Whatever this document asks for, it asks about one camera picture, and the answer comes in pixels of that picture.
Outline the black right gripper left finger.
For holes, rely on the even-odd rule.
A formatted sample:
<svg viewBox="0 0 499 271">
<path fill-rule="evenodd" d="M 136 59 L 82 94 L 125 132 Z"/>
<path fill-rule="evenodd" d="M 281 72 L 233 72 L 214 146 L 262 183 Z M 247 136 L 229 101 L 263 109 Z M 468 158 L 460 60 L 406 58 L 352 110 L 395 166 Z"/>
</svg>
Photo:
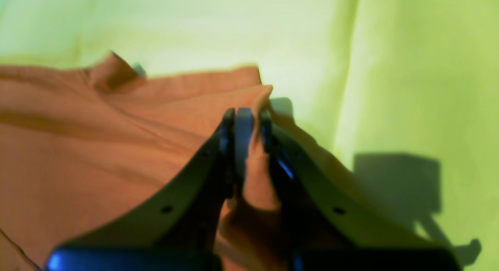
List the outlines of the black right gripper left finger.
<svg viewBox="0 0 499 271">
<path fill-rule="evenodd" d="M 221 271 L 212 252 L 220 211 L 244 180 L 250 108 L 228 109 L 171 182 L 114 221 L 59 245 L 48 271 Z"/>
</svg>

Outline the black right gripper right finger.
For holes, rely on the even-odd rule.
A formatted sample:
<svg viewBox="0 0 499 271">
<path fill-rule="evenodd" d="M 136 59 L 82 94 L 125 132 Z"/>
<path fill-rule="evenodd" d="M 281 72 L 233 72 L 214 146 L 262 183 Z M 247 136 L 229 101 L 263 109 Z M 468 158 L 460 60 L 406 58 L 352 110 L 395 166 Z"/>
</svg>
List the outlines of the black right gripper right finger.
<svg viewBox="0 0 499 271">
<path fill-rule="evenodd" d="M 291 271 L 459 271 L 453 252 L 354 200 L 260 111 Z"/>
</svg>

